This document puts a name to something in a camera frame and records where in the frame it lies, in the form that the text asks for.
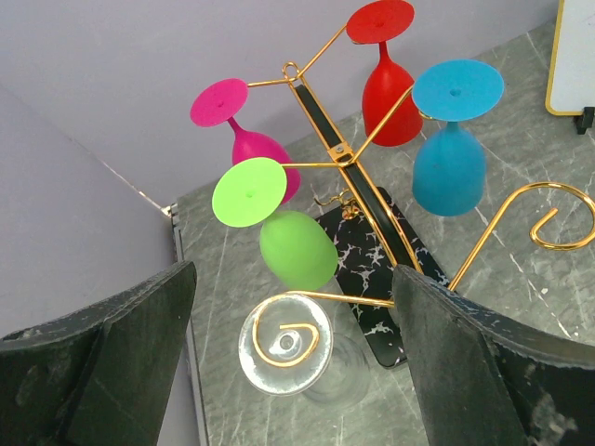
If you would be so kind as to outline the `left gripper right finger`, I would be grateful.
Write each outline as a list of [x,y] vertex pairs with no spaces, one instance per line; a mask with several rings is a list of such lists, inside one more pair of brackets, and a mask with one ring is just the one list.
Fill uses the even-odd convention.
[[593,346],[515,321],[405,265],[392,291],[429,444],[593,444]]

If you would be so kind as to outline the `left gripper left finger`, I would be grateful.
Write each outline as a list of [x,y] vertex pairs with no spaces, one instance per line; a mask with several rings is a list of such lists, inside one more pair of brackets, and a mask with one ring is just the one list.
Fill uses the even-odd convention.
[[4,445],[154,445],[184,344],[196,268],[1,339]]

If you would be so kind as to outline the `clear glass cup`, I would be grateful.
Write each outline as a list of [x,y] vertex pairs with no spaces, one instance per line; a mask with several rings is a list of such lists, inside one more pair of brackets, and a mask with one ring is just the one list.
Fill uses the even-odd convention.
[[302,394],[318,405],[347,408],[370,386],[363,349],[336,332],[323,307],[301,293],[259,303],[243,323],[238,355],[250,384],[276,397]]

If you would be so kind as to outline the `blue plastic wine glass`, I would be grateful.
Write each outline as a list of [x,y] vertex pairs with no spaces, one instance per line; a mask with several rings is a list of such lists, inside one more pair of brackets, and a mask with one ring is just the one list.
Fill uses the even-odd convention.
[[414,162],[412,192],[426,211],[460,216],[481,200],[486,176],[483,147],[460,124],[492,110],[504,90],[499,71],[475,59],[439,63],[415,81],[412,99],[418,110],[445,122],[422,144]]

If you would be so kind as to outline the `green plastic wine glass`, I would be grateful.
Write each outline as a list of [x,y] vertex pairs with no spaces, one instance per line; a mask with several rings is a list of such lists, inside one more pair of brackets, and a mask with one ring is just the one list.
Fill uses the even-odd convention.
[[269,270],[289,289],[317,291],[335,276],[337,249],[314,218],[279,208],[287,186],[280,163],[251,158],[220,178],[212,209],[228,227],[260,225],[259,249]]

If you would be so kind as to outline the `pink plastic wine glass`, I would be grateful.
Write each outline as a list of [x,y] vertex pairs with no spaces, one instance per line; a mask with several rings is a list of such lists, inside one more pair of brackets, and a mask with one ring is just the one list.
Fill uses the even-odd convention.
[[247,82],[238,78],[218,81],[194,100],[190,109],[192,122],[211,127],[227,122],[234,132],[231,163],[236,165],[247,159],[267,157],[280,164],[291,164],[286,149],[268,135],[242,128],[234,115],[243,108],[248,98]]

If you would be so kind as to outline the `red plastic wine glass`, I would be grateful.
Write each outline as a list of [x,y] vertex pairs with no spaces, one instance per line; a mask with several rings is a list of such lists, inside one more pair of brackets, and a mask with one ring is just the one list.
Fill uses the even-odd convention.
[[[415,16],[406,1],[375,1],[358,9],[347,23],[347,34],[359,45],[377,44],[379,61],[364,86],[364,129],[370,135],[394,103],[414,84],[409,72],[390,58],[387,42],[406,31]],[[423,120],[408,97],[373,138],[382,147],[403,145],[421,131]]]

